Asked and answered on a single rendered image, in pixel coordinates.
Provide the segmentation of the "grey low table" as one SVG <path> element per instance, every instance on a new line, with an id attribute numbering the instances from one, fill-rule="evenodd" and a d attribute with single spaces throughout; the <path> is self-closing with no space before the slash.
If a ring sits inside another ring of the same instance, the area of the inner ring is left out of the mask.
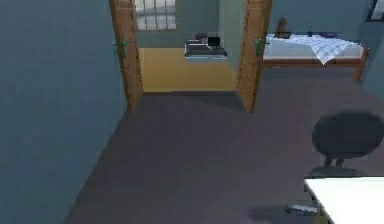
<path id="1" fill-rule="evenodd" d="M 226 60 L 227 52 L 220 45 L 210 45 L 207 41 L 187 40 L 184 45 L 186 59 Z"/>

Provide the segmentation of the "brown wooden room door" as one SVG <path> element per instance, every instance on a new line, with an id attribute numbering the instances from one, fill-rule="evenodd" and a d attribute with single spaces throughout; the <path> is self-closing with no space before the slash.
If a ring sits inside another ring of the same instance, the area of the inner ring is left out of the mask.
<path id="1" fill-rule="evenodd" d="M 265 48 L 263 44 L 260 56 L 256 57 L 254 41 L 261 38 L 266 42 L 272 2 L 246 0 L 236 91 L 248 113 L 254 112 Z"/>
<path id="2" fill-rule="evenodd" d="M 130 42 L 125 47 L 127 56 L 123 58 L 121 51 L 117 52 L 127 111 L 133 113 L 143 95 L 143 81 L 140 66 L 140 55 L 136 33 L 138 30 L 135 16 L 134 0 L 109 0 L 115 42 L 121 40 Z"/>

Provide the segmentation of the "white barred window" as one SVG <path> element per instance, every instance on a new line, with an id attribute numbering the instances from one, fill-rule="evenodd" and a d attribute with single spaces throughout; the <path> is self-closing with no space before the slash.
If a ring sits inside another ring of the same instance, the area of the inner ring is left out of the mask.
<path id="1" fill-rule="evenodd" d="M 138 29 L 141 31 L 175 30 L 176 0 L 135 0 Z"/>

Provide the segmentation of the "brown lumpy object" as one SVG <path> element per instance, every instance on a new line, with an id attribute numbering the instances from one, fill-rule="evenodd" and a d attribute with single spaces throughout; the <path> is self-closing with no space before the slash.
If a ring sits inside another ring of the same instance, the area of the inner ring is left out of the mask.
<path id="1" fill-rule="evenodd" d="M 275 31 L 275 38 L 289 39 L 291 32 L 287 28 L 288 20 L 285 17 L 281 17 L 278 21 L 278 25 Z"/>

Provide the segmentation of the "wooden bed with white sheet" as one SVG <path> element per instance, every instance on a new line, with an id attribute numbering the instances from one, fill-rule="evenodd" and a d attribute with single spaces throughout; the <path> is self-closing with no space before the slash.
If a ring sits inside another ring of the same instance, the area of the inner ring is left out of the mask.
<path id="1" fill-rule="evenodd" d="M 351 67 L 353 80 L 363 74 L 370 49 L 357 42 L 320 35 L 292 35 L 288 39 L 268 34 L 263 55 L 265 67 Z"/>

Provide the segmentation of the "dark swivel chair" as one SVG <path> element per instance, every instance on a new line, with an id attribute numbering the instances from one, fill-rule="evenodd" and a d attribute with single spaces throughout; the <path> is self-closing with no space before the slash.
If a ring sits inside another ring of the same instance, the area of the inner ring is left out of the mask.
<path id="1" fill-rule="evenodd" d="M 341 111 L 323 115 L 314 125 L 312 143 L 325 157 L 309 178 L 364 177 L 358 169 L 344 167 L 344 161 L 372 153 L 384 140 L 384 120 L 369 111 Z"/>

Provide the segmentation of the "white table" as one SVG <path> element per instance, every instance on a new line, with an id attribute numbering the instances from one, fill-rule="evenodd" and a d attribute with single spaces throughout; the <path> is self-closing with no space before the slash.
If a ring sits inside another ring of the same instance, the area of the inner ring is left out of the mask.
<path id="1" fill-rule="evenodd" d="M 307 178 L 304 187 L 315 204 L 288 204 L 288 214 L 314 216 L 314 224 L 384 224 L 384 176 Z"/>

